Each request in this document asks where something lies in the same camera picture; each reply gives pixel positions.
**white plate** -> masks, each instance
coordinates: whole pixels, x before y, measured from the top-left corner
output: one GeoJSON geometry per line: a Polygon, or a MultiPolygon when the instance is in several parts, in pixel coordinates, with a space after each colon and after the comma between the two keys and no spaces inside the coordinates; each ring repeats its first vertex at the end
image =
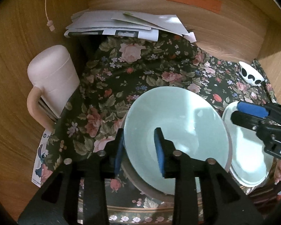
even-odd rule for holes
{"type": "Polygon", "coordinates": [[[154,130],[190,157],[215,158],[229,170],[232,150],[224,123],[213,107],[199,95],[178,87],[163,86],[142,94],[128,111],[124,126],[129,160],[149,185],[174,195],[175,179],[164,179],[159,171],[154,130]]]}
{"type": "Polygon", "coordinates": [[[267,177],[273,157],[264,152],[263,142],[254,131],[232,123],[231,114],[237,111],[237,103],[229,104],[223,113],[223,120],[232,139],[233,155],[230,171],[240,184],[255,187],[267,177]]]}

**white paper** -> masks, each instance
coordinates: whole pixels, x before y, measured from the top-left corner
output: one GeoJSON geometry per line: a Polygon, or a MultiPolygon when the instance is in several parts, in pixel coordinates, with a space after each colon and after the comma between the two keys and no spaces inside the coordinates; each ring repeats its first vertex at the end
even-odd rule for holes
{"type": "Polygon", "coordinates": [[[83,35],[94,35],[96,31],[102,31],[102,35],[120,35],[137,37],[139,39],[158,41],[159,31],[157,29],[141,30],[135,28],[91,28],[91,29],[69,29],[65,32],[65,37],[69,38],[69,32],[81,32],[83,35]]]}
{"type": "Polygon", "coordinates": [[[175,34],[188,34],[188,31],[183,26],[177,15],[153,15],[138,12],[127,12],[125,14],[155,24],[159,27],[172,31],[175,34]]]}
{"type": "Polygon", "coordinates": [[[113,16],[112,16],[112,19],[116,19],[116,20],[120,20],[120,21],[125,21],[125,22],[130,22],[130,23],[134,23],[134,24],[137,24],[137,25],[144,25],[144,26],[148,26],[148,27],[151,27],[151,28],[154,28],[154,29],[163,30],[163,31],[167,31],[167,32],[173,33],[170,30],[166,30],[166,29],[164,29],[162,27],[159,27],[159,26],[157,26],[155,24],[149,23],[149,22],[144,21],[142,19],[138,19],[136,17],[124,15],[123,13],[114,13],[113,16]]]}
{"type": "Polygon", "coordinates": [[[190,32],[187,35],[184,35],[183,37],[187,39],[190,43],[194,43],[197,41],[194,32],[190,32]]]}
{"type": "Polygon", "coordinates": [[[66,29],[80,29],[80,28],[92,28],[92,27],[125,27],[125,28],[137,28],[142,30],[151,30],[151,27],[136,25],[129,22],[123,22],[112,19],[114,13],[118,11],[91,11],[85,12],[80,18],[75,19],[72,24],[66,27],[66,29]]]}
{"type": "Polygon", "coordinates": [[[43,157],[47,154],[46,145],[50,135],[51,132],[48,130],[45,130],[43,132],[43,136],[41,138],[39,147],[37,149],[37,156],[35,157],[35,161],[34,161],[31,181],[38,187],[41,187],[41,175],[42,175],[42,168],[44,163],[43,157]]]}
{"type": "Polygon", "coordinates": [[[119,27],[119,28],[110,28],[110,27],[97,28],[96,27],[96,28],[83,28],[83,29],[68,29],[65,32],[64,36],[67,37],[67,38],[70,38],[69,35],[68,35],[70,32],[89,32],[89,31],[104,31],[104,30],[110,30],[110,31],[114,30],[114,31],[116,31],[116,30],[139,30],[139,29],[124,28],[124,27],[119,27]]]}
{"type": "Polygon", "coordinates": [[[89,9],[85,9],[85,10],[83,10],[83,11],[74,13],[74,14],[71,16],[72,22],[73,22],[73,20],[80,18],[84,13],[89,12],[89,11],[90,11],[89,9]]]}

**wooden wall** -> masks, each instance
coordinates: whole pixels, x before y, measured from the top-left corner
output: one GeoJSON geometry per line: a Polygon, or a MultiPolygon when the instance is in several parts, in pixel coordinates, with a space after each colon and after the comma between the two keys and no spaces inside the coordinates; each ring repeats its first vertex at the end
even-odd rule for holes
{"type": "Polygon", "coordinates": [[[193,29],[197,45],[230,61],[251,62],[261,48],[269,18],[248,0],[221,0],[222,10],[208,10],[166,0],[88,0],[89,8],[176,14],[193,29]]]}
{"type": "Polygon", "coordinates": [[[268,26],[258,59],[281,104],[281,26],[275,21],[268,26]]]}
{"type": "Polygon", "coordinates": [[[38,189],[31,182],[34,159],[44,129],[29,115],[26,99],[32,84],[29,62],[42,50],[62,44],[78,71],[85,62],[78,43],[63,36],[70,16],[87,8],[87,0],[3,0],[0,4],[0,201],[17,219],[38,189]]]}
{"type": "Polygon", "coordinates": [[[0,4],[0,201],[15,219],[37,190],[31,174],[43,132],[26,108],[32,88],[27,66],[42,50],[62,44],[81,71],[85,58],[79,43],[63,37],[75,12],[89,7],[177,14],[194,30],[198,46],[214,56],[245,62],[259,56],[281,102],[281,43],[276,44],[281,27],[248,0],[222,1],[217,15],[166,0],[48,0],[54,33],[46,26],[44,0],[4,0],[0,4]]]}

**metal screw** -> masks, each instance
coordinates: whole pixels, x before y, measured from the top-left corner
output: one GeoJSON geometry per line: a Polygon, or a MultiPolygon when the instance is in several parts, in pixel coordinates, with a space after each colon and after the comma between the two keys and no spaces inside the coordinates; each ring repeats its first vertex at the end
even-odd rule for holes
{"type": "Polygon", "coordinates": [[[216,160],[213,159],[213,158],[208,158],[208,159],[207,159],[207,162],[208,162],[210,165],[216,164],[216,160]]]}
{"type": "Polygon", "coordinates": [[[100,151],[97,152],[97,154],[98,154],[98,156],[103,157],[103,156],[106,155],[106,151],[100,150],[100,151]]]}
{"type": "Polygon", "coordinates": [[[175,150],[175,151],[173,151],[173,155],[176,156],[176,157],[179,157],[179,156],[182,155],[182,152],[179,151],[179,150],[175,150]]]}
{"type": "Polygon", "coordinates": [[[66,165],[69,165],[69,164],[71,164],[72,163],[72,159],[71,158],[66,158],[65,160],[64,160],[64,164],[66,164],[66,165]]]}

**ceramic dish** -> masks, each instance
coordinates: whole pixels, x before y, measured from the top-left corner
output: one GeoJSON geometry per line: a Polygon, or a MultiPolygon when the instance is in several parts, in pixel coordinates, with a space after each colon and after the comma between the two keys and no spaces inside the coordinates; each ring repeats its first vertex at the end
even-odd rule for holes
{"type": "MultiPolygon", "coordinates": [[[[125,127],[127,114],[123,117],[121,128],[125,127]]],[[[167,195],[146,183],[133,168],[126,151],[123,153],[121,167],[131,183],[146,195],[164,202],[174,203],[174,195],[167,195]]]]}
{"type": "Polygon", "coordinates": [[[262,75],[247,63],[239,62],[239,73],[243,79],[252,86],[260,86],[264,81],[262,75]]]}
{"type": "Polygon", "coordinates": [[[159,171],[153,133],[160,127],[176,149],[190,157],[214,158],[229,170],[232,150],[224,123],[199,95],[178,87],[158,87],[142,94],[128,111],[124,138],[126,152],[137,174],[150,186],[174,195],[175,179],[159,171]]]}
{"type": "Polygon", "coordinates": [[[237,103],[229,104],[222,116],[232,139],[233,155],[230,172],[240,184],[255,187],[268,176],[273,157],[264,152],[263,142],[254,131],[231,122],[232,113],[237,111],[237,103]]]}

